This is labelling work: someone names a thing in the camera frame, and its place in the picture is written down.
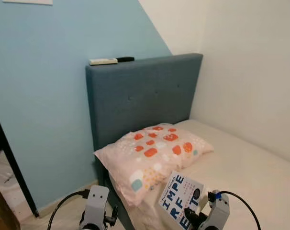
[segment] book cover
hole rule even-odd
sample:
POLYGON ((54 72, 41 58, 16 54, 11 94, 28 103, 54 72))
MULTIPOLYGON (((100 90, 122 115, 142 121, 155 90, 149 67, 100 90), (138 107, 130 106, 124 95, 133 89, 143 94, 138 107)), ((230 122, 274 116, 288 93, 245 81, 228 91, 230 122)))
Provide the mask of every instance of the book cover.
POLYGON ((184 209, 196 210, 202 197, 204 185, 173 171, 159 199, 159 205, 183 230, 192 225, 184 215, 184 209))

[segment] headboard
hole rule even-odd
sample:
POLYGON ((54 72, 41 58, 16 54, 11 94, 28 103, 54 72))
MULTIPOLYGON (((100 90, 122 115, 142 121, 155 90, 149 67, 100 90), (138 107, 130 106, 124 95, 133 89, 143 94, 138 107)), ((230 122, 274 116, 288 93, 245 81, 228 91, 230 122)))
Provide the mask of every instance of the headboard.
POLYGON ((189 118, 202 54, 86 66, 94 149, 129 131, 189 118))

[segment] white bed sheet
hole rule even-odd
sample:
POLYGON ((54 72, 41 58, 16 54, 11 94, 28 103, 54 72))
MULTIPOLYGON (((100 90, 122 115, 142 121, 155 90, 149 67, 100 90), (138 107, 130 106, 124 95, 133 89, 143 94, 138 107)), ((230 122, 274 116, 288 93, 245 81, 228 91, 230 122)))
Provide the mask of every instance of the white bed sheet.
MULTIPOLYGON (((204 138, 215 149, 182 174, 210 188, 240 195, 255 211, 263 230, 290 230, 290 162, 196 120, 176 125, 204 138)), ((157 201, 164 187, 162 183, 150 191, 138 207, 127 206, 118 193, 136 230, 180 229, 163 221, 157 201)), ((257 229, 247 207, 235 197, 229 198, 230 216, 224 229, 257 229)))

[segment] patterned pillowcase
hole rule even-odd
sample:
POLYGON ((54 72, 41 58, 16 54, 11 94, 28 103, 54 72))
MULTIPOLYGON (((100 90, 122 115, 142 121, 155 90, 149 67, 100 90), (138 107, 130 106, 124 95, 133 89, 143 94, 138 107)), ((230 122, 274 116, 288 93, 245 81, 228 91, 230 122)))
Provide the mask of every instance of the patterned pillowcase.
POLYGON ((128 205, 139 205, 173 170, 189 167, 213 147, 174 125, 159 124, 130 132, 95 152, 128 205))

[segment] orange polka dot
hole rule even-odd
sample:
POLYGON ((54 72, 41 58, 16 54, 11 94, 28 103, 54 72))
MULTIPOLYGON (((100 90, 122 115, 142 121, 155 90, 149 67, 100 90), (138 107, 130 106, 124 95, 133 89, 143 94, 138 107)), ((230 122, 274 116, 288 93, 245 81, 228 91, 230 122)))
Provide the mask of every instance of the orange polka dot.
POLYGON ((155 148, 151 148, 149 150, 147 150, 146 152, 144 152, 144 155, 146 157, 152 157, 154 156, 158 151, 155 148))
POLYGON ((150 133, 150 134, 148 134, 151 138, 156 138, 157 137, 157 134, 155 134, 155 133, 150 133))
POLYGON ((155 142, 153 140, 149 140, 148 142, 146 142, 147 145, 153 145, 155 142))
POLYGON ((153 130, 162 130, 163 128, 160 126, 153 127, 153 130))
POLYGON ((186 142, 183 144, 183 149, 185 152, 192 152, 193 146, 190 142, 186 142))
POLYGON ((138 139, 141 139, 141 138, 143 138, 143 135, 140 134, 140 133, 138 133, 138 134, 136 134, 136 135, 134 136, 134 139, 135 139, 135 140, 138 140, 138 139))
POLYGON ((167 136, 164 136, 163 139, 168 140, 168 141, 174 141, 178 139, 178 136, 176 134, 169 134, 167 136))
POLYGON ((134 149, 135 149, 135 151, 139 152, 139 151, 142 151, 142 150, 144 149, 144 147, 138 145, 138 146, 136 146, 134 149))
POLYGON ((173 153, 175 153, 176 155, 180 155, 181 154, 181 148, 180 148, 179 145, 176 145, 172 149, 173 149, 173 153))

